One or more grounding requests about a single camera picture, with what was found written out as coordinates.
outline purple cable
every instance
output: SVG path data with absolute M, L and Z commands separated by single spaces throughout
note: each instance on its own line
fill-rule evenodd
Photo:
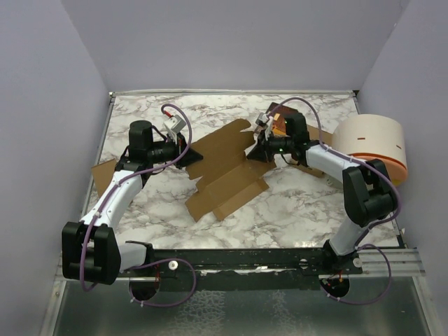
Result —
M 178 162 L 181 158 L 183 158 L 183 156 L 187 153 L 188 149 L 190 148 L 191 145 L 191 141 L 193 138 L 193 132 L 191 130 L 191 124 L 189 119 L 187 118 L 187 116 L 185 115 L 185 113 L 176 105 L 173 104 L 163 104 L 160 109 L 162 110 L 162 113 L 164 113 L 164 109 L 166 107 L 172 107 L 173 109 L 177 110 L 182 117 L 185 119 L 185 123 L 187 124 L 188 127 L 188 141 L 187 141 L 187 146 L 185 147 L 185 149 L 183 150 L 183 152 L 174 160 L 172 160 L 171 162 L 168 162 L 166 164 L 163 164 L 161 166 L 158 167 L 154 167 L 151 169 L 146 169 L 146 170 L 142 170 L 142 171 L 137 171 L 133 174 L 130 174 L 124 178 L 122 178 L 121 180 L 119 180 L 118 185 L 114 185 L 112 187 L 112 189 L 109 190 L 109 192 L 106 194 L 106 196 L 104 197 L 103 202 L 99 205 L 98 210 L 97 210 L 97 214 L 99 214 L 99 216 L 95 215 L 92 217 L 92 221 L 90 222 L 89 226 L 87 227 L 87 232 L 85 233 L 85 237 L 84 237 L 84 241 L 83 241 L 83 248 L 81 250 L 81 259 L 80 259 L 80 267 L 79 267 L 79 281 L 81 282 L 81 287 L 83 288 L 83 290 L 85 292 L 91 291 L 96 284 L 92 284 L 90 287 L 87 287 L 85 285 L 84 282 L 84 274 L 85 274 L 85 255 L 87 254 L 87 245 L 90 239 L 90 233 L 92 232 L 93 226 L 94 224 L 97 222 L 97 219 L 101 217 L 101 212 L 103 211 L 104 207 L 106 206 L 107 202 L 109 201 L 109 199 L 111 198 L 111 196 L 113 195 L 113 193 L 115 192 L 115 190 L 117 190 L 118 186 L 121 186 L 121 184 L 129 179 L 131 179 L 132 177 L 138 176 L 138 175 L 142 175 L 142 174 L 147 174 L 147 173 L 152 173 L 155 172 L 156 170 L 159 169 L 164 169 L 168 166 L 173 165 L 174 163 Z
M 184 259 L 178 259 L 178 258 L 163 259 L 163 260 L 159 260 L 159 261 L 152 262 L 151 264 L 146 264 L 146 265 L 142 265 L 142 266 L 136 266 L 136 267 L 133 267 L 132 270 L 141 270 L 142 268 L 152 267 L 152 266 L 156 266 L 156 265 L 159 265 L 159 264 L 162 264 L 162 263 L 169 263 L 169 262 L 172 261 L 172 260 L 179 261 L 179 262 L 181 262 L 181 263 L 186 264 L 186 265 L 190 268 L 190 270 L 191 270 L 191 272 L 192 272 L 192 275 L 193 275 L 193 286 L 191 287 L 191 290 L 190 290 L 190 292 L 187 294 L 187 296 L 185 296 L 182 300 L 179 300 L 179 301 L 176 301 L 176 302 L 173 302 L 173 303 L 151 303 L 151 302 L 148 302 L 148 301 L 138 301 L 138 300 L 134 297 L 134 294 L 133 294 L 133 292 L 132 292 L 131 285 L 129 284 L 129 294 L 131 295 L 131 298 L 132 298 L 131 302 L 132 302 L 132 301 L 136 301 L 136 302 L 138 302 L 140 305 L 146 305 L 146 306 L 149 306 L 149 307 L 163 307 L 163 308 L 168 308 L 168 307 L 179 306 L 179 305 L 181 305 L 182 303 L 184 303 L 186 300 L 188 300 L 189 298 L 191 298 L 191 296 L 192 296 L 193 293 L 195 292 L 195 289 L 196 289 L 196 282 L 197 282 L 197 280 L 196 280 L 195 269 L 193 268 L 193 266 L 192 266 L 187 260 L 184 260 Z
M 402 202 L 401 202 L 401 197 L 400 194 L 398 193 L 397 188 L 394 186 L 394 184 L 391 182 L 391 180 L 389 180 L 387 177 L 385 177 L 385 175 L 383 173 L 381 173 L 380 171 L 376 170 L 374 167 L 368 165 L 367 163 L 365 163 L 364 161 L 361 160 L 357 160 L 354 157 L 342 154 L 341 152 L 338 152 L 337 150 L 332 149 L 329 146 L 326 146 L 323 141 L 322 141 L 322 126 L 321 126 L 321 120 L 319 119 L 319 115 L 317 114 L 316 109 L 314 108 L 314 106 L 311 105 L 311 103 L 309 101 L 307 101 L 306 99 L 303 99 L 301 97 L 291 97 L 291 98 L 287 98 L 285 100 L 283 100 L 279 105 L 275 106 L 275 108 L 270 111 L 268 113 L 269 116 L 273 116 L 275 111 L 277 109 L 279 109 L 281 106 L 283 106 L 285 103 L 290 102 L 291 100 L 299 100 L 301 102 L 304 102 L 306 105 L 308 105 L 308 107 L 313 111 L 314 116 L 316 117 L 316 122 L 317 122 L 317 127 L 319 130 L 319 144 L 321 145 L 322 148 L 324 148 L 326 151 L 336 155 L 339 158 L 342 158 L 344 160 L 350 161 L 350 162 L 355 162 L 358 165 L 361 165 L 363 167 L 366 167 L 367 169 L 369 169 L 371 172 L 375 173 L 376 175 L 378 175 L 381 179 L 383 179 L 388 186 L 392 189 L 393 193 L 395 194 L 395 197 L 397 198 L 397 209 L 396 211 L 392 214 L 391 217 L 389 218 L 385 218 L 385 219 L 381 219 L 378 220 L 376 222 L 373 222 L 371 224 L 368 225 L 367 230 L 361 235 L 361 237 L 358 239 L 358 241 L 356 242 L 356 245 L 359 245 L 359 243 L 364 239 L 364 237 L 367 235 L 367 233 L 374 228 L 375 226 L 379 225 L 379 224 L 383 224 L 383 223 L 387 223 L 389 221 L 392 221 L 393 219 L 397 218 L 398 214 L 401 212 L 401 207 L 402 207 Z
M 341 302 L 341 303 L 345 303 L 346 305 L 365 306 L 365 305 L 371 305 L 371 304 L 373 304 L 373 303 L 376 303 L 376 302 L 380 301 L 382 298 L 384 298 L 384 296 L 386 296 L 386 294 L 387 294 L 387 293 L 389 292 L 389 290 L 391 289 L 391 284 L 392 284 L 392 269 L 391 269 L 391 264 L 390 264 L 389 260 L 387 259 L 386 254 L 384 254 L 384 252 L 381 251 L 381 249 L 380 249 L 379 247 L 377 247 L 377 246 L 375 246 L 375 245 L 373 245 L 373 244 L 364 244 L 364 245 L 362 245 L 362 246 L 360 246 L 360 247 L 358 248 L 358 251 L 361 251 L 361 250 L 363 250 L 363 249 L 366 249 L 367 247 L 371 247 L 371 248 L 374 248 L 374 249 L 378 250 L 378 252 L 380 252 L 381 255 L 383 256 L 384 261 L 386 261 L 387 271 L 388 271 L 388 282 L 387 282 L 387 286 L 386 286 L 386 288 L 384 289 L 383 293 L 381 293 L 381 294 L 380 294 L 379 296 L 377 296 L 375 299 L 371 299 L 371 300 L 368 300 L 368 301 L 356 302 L 356 301 L 344 300 L 344 299 L 342 299 L 342 298 L 340 298 L 340 297 L 335 297 L 335 296 L 333 296 L 333 295 L 327 293 L 327 291 L 325 290 L 325 288 L 322 287 L 322 285 L 321 285 L 322 290 L 325 291 L 325 293 L 326 293 L 326 295 L 327 295 L 328 298 L 330 298 L 330 299 L 332 299 L 332 300 L 334 300 L 334 301 L 338 301 L 338 302 Z

